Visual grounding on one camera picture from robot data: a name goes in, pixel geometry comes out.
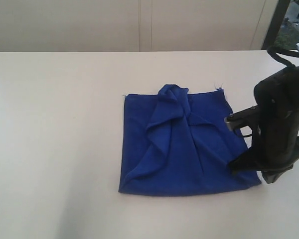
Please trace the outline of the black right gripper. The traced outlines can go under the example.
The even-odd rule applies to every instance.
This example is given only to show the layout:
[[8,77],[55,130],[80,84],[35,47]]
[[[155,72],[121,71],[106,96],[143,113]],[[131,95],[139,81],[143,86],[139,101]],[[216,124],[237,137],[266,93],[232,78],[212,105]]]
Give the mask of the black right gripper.
[[228,163],[232,174],[261,171],[270,184],[295,163],[299,131],[299,66],[284,68],[254,87],[263,150],[248,149]]

